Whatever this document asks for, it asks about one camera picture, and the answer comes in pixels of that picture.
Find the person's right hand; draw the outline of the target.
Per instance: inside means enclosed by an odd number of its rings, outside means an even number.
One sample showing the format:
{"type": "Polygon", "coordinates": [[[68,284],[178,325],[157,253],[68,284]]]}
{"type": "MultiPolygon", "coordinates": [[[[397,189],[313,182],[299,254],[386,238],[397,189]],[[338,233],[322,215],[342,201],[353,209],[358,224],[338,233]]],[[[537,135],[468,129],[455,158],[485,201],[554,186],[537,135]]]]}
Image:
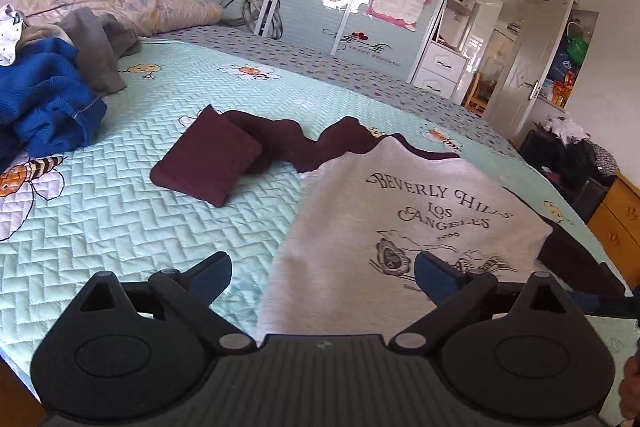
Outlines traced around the person's right hand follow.
{"type": "Polygon", "coordinates": [[[639,352],[630,357],[623,369],[623,379],[618,386],[620,413],[628,421],[638,421],[640,412],[639,352]]]}

